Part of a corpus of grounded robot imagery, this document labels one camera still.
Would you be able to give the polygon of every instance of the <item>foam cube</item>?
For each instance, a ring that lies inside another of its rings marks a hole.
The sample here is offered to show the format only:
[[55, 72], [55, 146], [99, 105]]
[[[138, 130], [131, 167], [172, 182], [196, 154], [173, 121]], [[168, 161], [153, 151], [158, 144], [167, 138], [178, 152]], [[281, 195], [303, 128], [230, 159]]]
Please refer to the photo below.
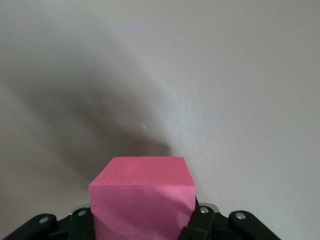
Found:
[[196, 186], [183, 157], [115, 157], [89, 197], [97, 240], [177, 240]]

